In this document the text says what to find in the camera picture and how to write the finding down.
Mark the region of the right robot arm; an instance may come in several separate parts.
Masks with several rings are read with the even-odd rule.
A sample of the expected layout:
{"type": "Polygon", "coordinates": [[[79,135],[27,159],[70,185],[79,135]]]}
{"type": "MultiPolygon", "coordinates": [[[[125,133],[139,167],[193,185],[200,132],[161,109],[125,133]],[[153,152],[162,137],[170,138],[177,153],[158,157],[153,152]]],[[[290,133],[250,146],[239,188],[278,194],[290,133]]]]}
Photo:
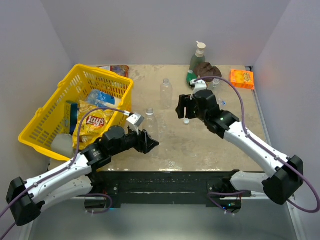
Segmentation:
{"type": "Polygon", "coordinates": [[[221,110],[210,90],[180,95],[176,113],[179,119],[199,119],[207,129],[242,150],[263,170],[262,173],[237,171],[223,183],[223,192],[230,197],[239,191],[264,193],[283,205],[302,186],[303,161],[289,157],[243,128],[243,122],[231,112],[221,110]]]}

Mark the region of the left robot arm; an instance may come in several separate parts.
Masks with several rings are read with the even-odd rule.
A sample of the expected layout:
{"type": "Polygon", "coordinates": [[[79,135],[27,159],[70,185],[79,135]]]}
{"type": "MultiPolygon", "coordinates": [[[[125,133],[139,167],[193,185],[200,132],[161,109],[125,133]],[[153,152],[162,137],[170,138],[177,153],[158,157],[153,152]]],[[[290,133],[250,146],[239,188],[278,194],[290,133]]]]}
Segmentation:
{"type": "Polygon", "coordinates": [[[109,164],[112,157],[130,149],[148,154],[159,142],[146,130],[125,133],[113,126],[102,137],[64,164],[39,176],[23,180],[13,179],[8,187],[6,201],[17,226],[24,226],[50,207],[73,197],[91,194],[99,196],[104,184],[91,179],[96,170],[109,164]]]}

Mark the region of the clear plastic bottle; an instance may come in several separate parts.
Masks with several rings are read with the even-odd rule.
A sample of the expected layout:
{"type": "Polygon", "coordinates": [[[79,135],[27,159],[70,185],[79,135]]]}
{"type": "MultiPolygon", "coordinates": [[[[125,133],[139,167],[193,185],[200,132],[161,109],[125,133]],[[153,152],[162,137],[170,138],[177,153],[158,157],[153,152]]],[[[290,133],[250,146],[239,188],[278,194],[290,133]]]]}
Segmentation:
{"type": "Polygon", "coordinates": [[[165,78],[160,86],[160,102],[162,108],[167,110],[172,106],[173,87],[169,79],[165,78]]]}
{"type": "Polygon", "coordinates": [[[147,108],[143,128],[153,140],[159,140],[158,122],[153,108],[147,108]]]}

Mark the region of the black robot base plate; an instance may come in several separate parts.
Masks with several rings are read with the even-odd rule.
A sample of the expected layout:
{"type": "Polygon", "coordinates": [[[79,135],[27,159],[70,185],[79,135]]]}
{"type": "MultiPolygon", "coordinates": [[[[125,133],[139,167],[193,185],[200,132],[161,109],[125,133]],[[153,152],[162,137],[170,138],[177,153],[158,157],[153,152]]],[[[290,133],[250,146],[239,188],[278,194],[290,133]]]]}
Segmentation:
{"type": "Polygon", "coordinates": [[[236,171],[100,171],[90,174],[87,210],[134,205],[205,205],[235,213],[250,191],[240,192],[229,183],[236,171]]]}

